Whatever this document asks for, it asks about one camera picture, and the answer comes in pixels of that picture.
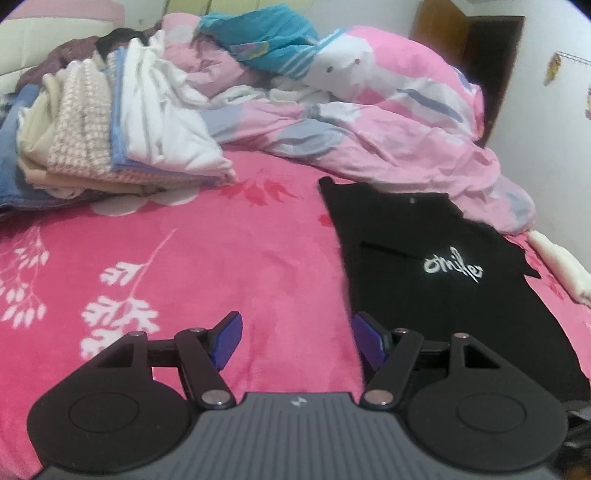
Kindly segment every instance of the headboard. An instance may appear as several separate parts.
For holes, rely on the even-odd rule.
[[[57,46],[124,23],[125,9],[113,0],[25,0],[0,24],[0,93],[12,92]]]

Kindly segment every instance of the maroon cloth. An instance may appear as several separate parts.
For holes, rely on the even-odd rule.
[[[15,91],[18,93],[30,83],[41,85],[41,79],[46,73],[57,73],[74,60],[86,60],[92,58],[95,52],[95,42],[99,37],[93,36],[84,39],[70,40],[56,47],[47,58],[37,67],[27,70],[21,75]]]

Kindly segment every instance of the bed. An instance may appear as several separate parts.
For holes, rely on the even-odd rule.
[[[68,33],[64,18],[44,18],[46,31],[59,35],[31,43],[19,58],[3,57],[1,88],[10,89],[18,72],[78,35],[77,28],[98,35],[121,21],[109,0],[91,4],[104,8],[67,20],[80,25]],[[102,18],[86,18],[98,11]],[[8,22],[22,32],[37,28],[36,13],[19,15]],[[16,28],[6,25],[0,37]],[[225,154],[240,179],[233,185],[115,197],[22,213],[3,224],[0,478],[30,478],[40,467],[25,428],[33,402],[132,330],[171,338],[239,310],[242,342],[223,371],[237,398],[247,391],[361,393],[340,247],[317,187],[325,173],[259,151]],[[509,239],[540,272],[528,282],[591,376],[589,309],[570,299],[525,235]],[[155,369],[154,378],[180,389],[174,372]]]

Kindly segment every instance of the dark doorway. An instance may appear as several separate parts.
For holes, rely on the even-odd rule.
[[[472,17],[461,69],[472,83],[482,87],[485,131],[477,143],[484,146],[491,135],[509,84],[524,17]]]

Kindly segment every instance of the blue folded garment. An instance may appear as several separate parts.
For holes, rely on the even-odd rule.
[[[142,162],[127,158],[125,137],[121,131],[121,90],[123,88],[123,73],[127,49],[119,47],[115,54],[115,87],[113,88],[113,106],[111,110],[111,170],[133,170],[153,173],[161,177],[185,179],[190,175],[182,172],[160,170]]]
[[[39,95],[37,85],[26,85],[14,100],[8,116],[0,128],[0,207],[14,207],[22,210],[58,208],[105,196],[87,190],[75,199],[58,199],[45,190],[31,187],[18,167],[18,113],[23,107],[30,107]]]
[[[312,24],[286,4],[243,15],[205,15],[197,29],[245,65],[296,80],[306,76],[321,49],[344,33],[337,30],[321,40]]]

